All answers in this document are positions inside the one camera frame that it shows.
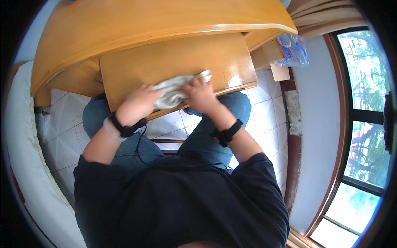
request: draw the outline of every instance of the black cable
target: black cable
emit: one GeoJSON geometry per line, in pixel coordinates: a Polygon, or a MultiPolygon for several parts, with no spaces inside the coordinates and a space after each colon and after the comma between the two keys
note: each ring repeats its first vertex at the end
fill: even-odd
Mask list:
{"type": "MultiPolygon", "coordinates": [[[[139,160],[140,160],[142,163],[144,163],[145,165],[149,165],[148,163],[144,162],[144,161],[142,160],[141,156],[139,155],[139,144],[140,144],[140,142],[141,142],[142,136],[145,135],[146,129],[147,129],[147,126],[145,125],[145,130],[144,130],[144,131],[142,132],[142,134],[139,136],[137,148],[136,148],[135,151],[136,151],[136,153],[137,153],[137,155],[138,155],[139,160]]],[[[227,170],[227,169],[232,169],[231,167],[226,166],[224,163],[213,163],[213,164],[210,164],[210,165],[212,165],[212,166],[214,166],[214,165],[223,165],[223,166],[225,166],[226,170],[227,170]]]]}
{"type": "Polygon", "coordinates": [[[138,157],[139,157],[139,160],[140,160],[142,163],[144,163],[145,165],[149,165],[148,163],[146,163],[146,162],[144,162],[144,161],[142,160],[141,156],[139,155],[139,150],[138,150],[138,148],[139,148],[139,143],[141,142],[142,136],[145,135],[146,129],[147,129],[147,126],[145,125],[145,130],[144,130],[144,131],[142,132],[142,134],[139,136],[137,148],[136,148],[135,151],[137,152],[137,155],[138,155],[138,157]]]}

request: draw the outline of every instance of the hand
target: hand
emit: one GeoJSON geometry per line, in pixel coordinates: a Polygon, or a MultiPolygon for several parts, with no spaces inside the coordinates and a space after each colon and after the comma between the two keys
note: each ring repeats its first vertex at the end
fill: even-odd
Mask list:
{"type": "Polygon", "coordinates": [[[182,85],[180,89],[189,96],[184,102],[205,115],[208,115],[214,110],[214,107],[220,104],[214,96],[212,84],[206,82],[202,77],[193,78],[188,84],[182,85]]]}
{"type": "Polygon", "coordinates": [[[131,92],[128,99],[117,109],[117,120],[122,126],[133,126],[153,112],[154,103],[162,93],[162,90],[153,91],[153,85],[142,85],[131,92]]]}

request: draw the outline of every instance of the beige curtain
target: beige curtain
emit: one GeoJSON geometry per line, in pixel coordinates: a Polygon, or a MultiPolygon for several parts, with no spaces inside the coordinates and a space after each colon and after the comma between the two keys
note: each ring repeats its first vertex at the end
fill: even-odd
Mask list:
{"type": "Polygon", "coordinates": [[[307,39],[340,29],[366,26],[350,0],[291,0],[287,11],[299,35],[307,39]]]}

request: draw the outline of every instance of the black wrist strap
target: black wrist strap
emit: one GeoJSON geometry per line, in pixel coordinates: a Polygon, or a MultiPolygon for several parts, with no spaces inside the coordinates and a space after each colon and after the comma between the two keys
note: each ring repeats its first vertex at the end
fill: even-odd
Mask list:
{"type": "Polygon", "coordinates": [[[114,127],[120,132],[120,137],[122,138],[131,137],[138,128],[145,126],[146,123],[148,122],[146,118],[142,118],[132,127],[128,127],[128,126],[123,127],[116,118],[116,112],[113,112],[109,116],[109,120],[113,123],[114,127]]]}
{"type": "Polygon", "coordinates": [[[240,130],[240,127],[243,123],[241,122],[240,119],[237,119],[236,123],[233,124],[231,128],[228,130],[223,130],[220,132],[217,128],[210,133],[210,136],[212,138],[216,137],[219,140],[219,144],[223,147],[227,147],[229,142],[233,139],[233,135],[237,133],[238,130],[240,130]]]}

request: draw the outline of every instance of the white bracelet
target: white bracelet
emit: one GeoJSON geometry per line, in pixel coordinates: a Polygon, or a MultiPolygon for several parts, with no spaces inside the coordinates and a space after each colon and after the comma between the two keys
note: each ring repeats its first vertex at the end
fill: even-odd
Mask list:
{"type": "Polygon", "coordinates": [[[123,142],[127,138],[120,137],[120,132],[115,128],[113,123],[109,120],[109,118],[106,118],[103,120],[103,127],[105,128],[106,132],[115,140],[123,142]]]}

